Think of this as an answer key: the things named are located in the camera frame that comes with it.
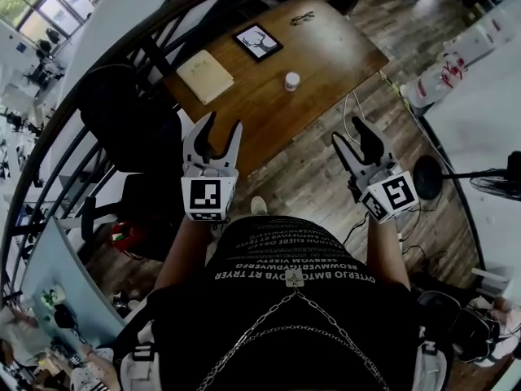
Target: wood plank flooring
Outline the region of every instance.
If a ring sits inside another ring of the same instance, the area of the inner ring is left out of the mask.
[[[465,29],[464,9],[458,0],[361,0],[350,20],[390,59],[383,71],[394,82],[404,83],[433,63],[443,43]],[[392,140],[404,169],[411,169],[431,145],[401,101],[378,74],[356,90],[368,120]],[[341,99],[291,144],[247,180],[242,181],[232,205],[232,215],[248,213],[253,196],[262,196],[270,214],[306,218],[324,226],[343,241],[365,210],[355,204],[347,188],[348,173],[331,145],[331,133],[344,132]],[[356,137],[350,118],[357,112],[353,97],[347,102],[346,119]],[[437,279],[460,288],[474,281],[471,269],[479,264],[475,242],[458,194],[451,182],[444,183],[439,203],[423,202],[425,210],[406,213],[398,219],[409,272],[421,271],[421,246],[429,257],[440,258],[428,268]],[[357,259],[366,260],[366,225],[354,231],[346,247]],[[104,245],[86,262],[88,271],[107,295],[121,289],[140,299],[151,289],[160,264],[135,262]],[[490,389],[498,373],[510,362],[490,369],[455,363],[449,389],[454,391]]]

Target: person's hand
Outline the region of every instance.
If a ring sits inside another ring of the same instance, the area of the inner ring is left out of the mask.
[[[82,344],[81,344],[81,352],[82,352],[85,356],[89,356],[90,352],[93,352],[93,350],[92,350],[92,346],[89,345],[88,343],[82,343]]]
[[[39,326],[38,321],[34,317],[27,316],[25,318],[25,322],[33,328],[37,328]]]
[[[494,308],[502,311],[503,313],[509,313],[512,311],[512,303],[506,300],[504,297],[496,297],[494,300]]]

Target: notebook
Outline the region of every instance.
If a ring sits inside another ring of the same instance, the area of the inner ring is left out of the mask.
[[[177,69],[177,75],[206,105],[234,84],[234,78],[207,51],[200,51]]]

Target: silver chain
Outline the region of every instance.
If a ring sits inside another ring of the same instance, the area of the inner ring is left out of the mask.
[[[352,352],[354,352],[359,358],[362,359],[364,362],[364,366],[366,369],[376,378],[376,380],[382,385],[382,388],[384,391],[390,391],[389,386],[385,382],[385,379],[383,378],[382,374],[380,374],[378,368],[373,364],[373,362],[367,358],[361,350],[358,349],[358,347],[354,344],[354,342],[349,337],[348,333],[341,328],[338,323],[336,322],[333,317],[331,317],[321,306],[319,306],[315,301],[309,300],[302,292],[299,291],[298,287],[296,286],[296,283],[293,283],[294,291],[292,294],[285,296],[278,304],[272,305],[269,310],[261,315],[257,321],[251,326],[249,329],[247,329],[244,334],[240,337],[240,339],[237,341],[237,343],[234,345],[232,349],[230,349],[226,354],[217,362],[215,367],[212,368],[212,370],[206,375],[201,385],[197,388],[197,391],[205,391],[207,387],[210,386],[210,384],[215,379],[217,373],[222,371],[222,369],[225,367],[226,363],[231,359],[232,356],[234,356],[235,352],[242,346],[254,341],[255,339],[258,339],[259,337],[262,337],[264,335],[267,335],[269,333],[275,333],[275,332],[283,332],[286,330],[302,330],[307,332],[315,332],[319,333],[321,335],[324,335],[326,337],[329,337],[341,345],[344,345],[348,349],[350,349]],[[336,327],[336,329],[339,331],[340,335],[344,338],[344,340],[340,339],[339,337],[332,335],[331,333],[325,332],[323,330],[317,329],[315,327],[310,326],[301,326],[301,325],[291,325],[291,326],[282,326],[282,327],[274,327],[268,330],[264,330],[263,332],[257,333],[255,335],[252,335],[252,332],[261,324],[263,323],[268,316],[273,314],[275,311],[279,309],[279,307],[282,304],[287,303],[291,298],[293,297],[299,297],[300,299],[306,301],[309,305],[311,305],[315,310],[318,310],[324,317],[326,317],[327,321]]]

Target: white cup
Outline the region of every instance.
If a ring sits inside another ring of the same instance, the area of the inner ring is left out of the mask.
[[[295,91],[296,87],[300,84],[300,75],[296,72],[289,72],[286,74],[286,81],[284,82],[284,87],[288,91]]]

